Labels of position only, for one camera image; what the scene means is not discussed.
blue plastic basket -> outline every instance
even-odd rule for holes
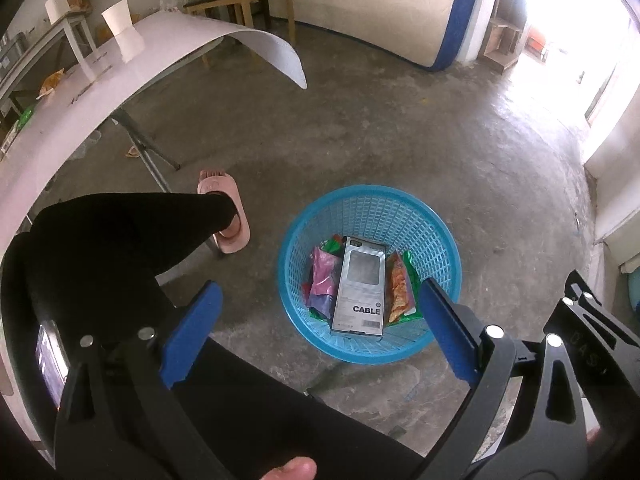
[[[433,276],[453,301],[460,296],[462,267],[447,226],[416,197],[385,186],[337,189],[309,205],[293,222],[278,258],[280,298],[298,331],[319,350],[343,361],[384,364],[420,351],[433,341],[424,320],[385,328],[380,341],[332,333],[329,324],[309,315],[302,296],[313,247],[332,235],[354,235],[383,242],[389,251],[410,250],[421,280]]]

person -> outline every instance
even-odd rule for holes
[[[248,234],[235,182],[203,171],[197,194],[81,196],[43,209],[29,232],[14,237],[2,266],[2,323],[20,393],[47,449],[58,411],[35,358],[43,320],[55,322],[71,359],[85,335],[107,347],[158,327],[175,307],[156,276],[212,235],[234,252]],[[401,479],[422,461],[211,338],[172,394],[240,480]]]

gray floor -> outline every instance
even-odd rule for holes
[[[175,191],[194,192],[202,168],[225,168],[252,226],[240,253],[216,259],[202,247],[160,280],[176,304],[216,280],[225,292],[217,341],[426,453],[465,384],[436,344],[396,364],[365,367],[340,364],[306,343],[276,286],[287,226],[341,186],[410,192],[458,243],[461,301],[513,336],[538,339],[567,274],[587,270],[593,211],[579,160],[580,120],[559,121],[521,81],[481,65],[433,74],[348,38],[307,27],[298,33],[306,91],[225,40],[209,71],[197,60],[127,105],[183,164],[174,172],[159,162]],[[102,132],[84,159],[65,164],[36,209],[88,193],[158,190],[140,160],[125,158],[122,131],[107,124]],[[498,422],[508,408],[505,402]]]

silver rivet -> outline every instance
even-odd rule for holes
[[[150,326],[145,326],[138,330],[138,339],[142,339],[142,341],[149,341],[155,335],[156,331]]]
[[[500,339],[504,336],[504,330],[497,325],[489,325],[484,330],[489,337],[493,337],[494,339]]]
[[[92,335],[83,335],[80,338],[80,346],[82,348],[89,348],[89,346],[91,346],[92,344],[94,344],[94,336],[92,336]]]
[[[560,336],[556,334],[549,334],[548,336],[546,336],[546,342],[551,346],[555,346],[556,348],[562,346],[562,339],[560,339]]]

pink slipper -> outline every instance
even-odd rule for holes
[[[236,210],[238,210],[238,214],[234,216],[231,225],[224,231],[213,234],[212,238],[223,253],[237,253],[249,243],[250,236],[249,224],[246,221],[244,208],[242,208],[238,185],[236,181],[226,173],[224,175],[208,176],[198,184],[198,193],[207,194],[212,192],[222,192],[227,195],[234,201]],[[239,229],[234,228],[238,225],[238,222],[240,224]],[[233,236],[225,236],[225,233],[229,231],[235,232],[236,234]]]

